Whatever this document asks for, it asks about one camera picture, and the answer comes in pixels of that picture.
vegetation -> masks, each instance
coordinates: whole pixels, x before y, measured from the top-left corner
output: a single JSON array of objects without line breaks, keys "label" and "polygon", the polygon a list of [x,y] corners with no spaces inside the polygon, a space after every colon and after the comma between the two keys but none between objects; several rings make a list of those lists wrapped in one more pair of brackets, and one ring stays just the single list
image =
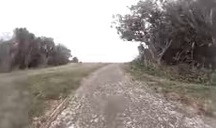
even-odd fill
[{"label": "vegetation", "polygon": [[71,51],[49,37],[37,37],[16,28],[9,40],[0,40],[0,72],[67,64]]},{"label": "vegetation", "polygon": [[10,119],[11,126],[6,127],[21,128],[31,123],[39,127],[50,112],[79,87],[83,78],[101,66],[103,64],[68,64],[0,74],[0,92],[3,92],[0,93],[3,100],[0,113],[5,115],[9,111],[11,114],[0,117],[0,123]]},{"label": "vegetation", "polygon": [[145,0],[117,15],[120,37],[139,41],[146,61],[216,69],[215,0]]},{"label": "vegetation", "polygon": [[163,71],[139,65],[136,61],[126,66],[133,80],[146,82],[154,92],[161,93],[167,100],[179,101],[195,108],[197,114],[216,118],[216,86],[181,82],[165,76]]},{"label": "vegetation", "polygon": [[216,0],[144,0],[129,9],[113,22],[123,40],[140,42],[128,70],[216,116]]},{"label": "vegetation", "polygon": [[78,62],[79,62],[79,60],[78,60],[78,58],[77,58],[77,57],[73,57],[73,59],[71,60],[71,62],[72,62],[72,63],[78,63]]}]

gravel path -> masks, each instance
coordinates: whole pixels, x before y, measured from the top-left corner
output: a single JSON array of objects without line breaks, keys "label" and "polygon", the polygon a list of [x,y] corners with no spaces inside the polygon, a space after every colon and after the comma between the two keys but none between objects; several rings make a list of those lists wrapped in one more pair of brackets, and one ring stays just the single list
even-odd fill
[{"label": "gravel path", "polygon": [[132,81],[120,67],[94,72],[50,128],[216,128],[154,94],[146,83]]}]

dry grass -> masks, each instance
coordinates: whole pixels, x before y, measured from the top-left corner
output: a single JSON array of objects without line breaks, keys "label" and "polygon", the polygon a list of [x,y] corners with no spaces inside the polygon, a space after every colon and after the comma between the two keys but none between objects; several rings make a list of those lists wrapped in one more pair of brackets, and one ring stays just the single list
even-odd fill
[{"label": "dry grass", "polygon": [[133,79],[146,81],[167,100],[180,101],[194,107],[198,114],[216,118],[216,86],[179,82],[154,70],[151,73],[151,70],[132,64],[126,70],[132,74]]},{"label": "dry grass", "polygon": [[30,127],[33,119],[59,104],[103,65],[69,64],[0,74],[0,128]]}]

white sky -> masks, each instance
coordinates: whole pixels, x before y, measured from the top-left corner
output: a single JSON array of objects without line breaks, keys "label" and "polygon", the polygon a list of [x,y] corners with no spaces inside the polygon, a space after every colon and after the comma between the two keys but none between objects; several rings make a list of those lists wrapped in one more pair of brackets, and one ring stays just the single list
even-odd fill
[{"label": "white sky", "polygon": [[83,62],[126,62],[137,43],[123,42],[111,29],[112,14],[127,13],[134,0],[0,0],[0,35],[26,27],[54,38]]}]

treeline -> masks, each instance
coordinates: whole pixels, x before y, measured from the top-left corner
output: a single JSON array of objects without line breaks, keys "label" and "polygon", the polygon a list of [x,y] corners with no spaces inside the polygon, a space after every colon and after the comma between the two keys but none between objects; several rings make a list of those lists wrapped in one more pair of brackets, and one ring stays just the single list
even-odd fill
[{"label": "treeline", "polygon": [[53,38],[37,37],[26,28],[16,28],[9,40],[0,40],[0,72],[67,64],[71,50]]},{"label": "treeline", "polygon": [[113,26],[123,40],[141,43],[137,61],[145,67],[176,67],[192,79],[216,71],[216,0],[143,0],[129,9]]}]

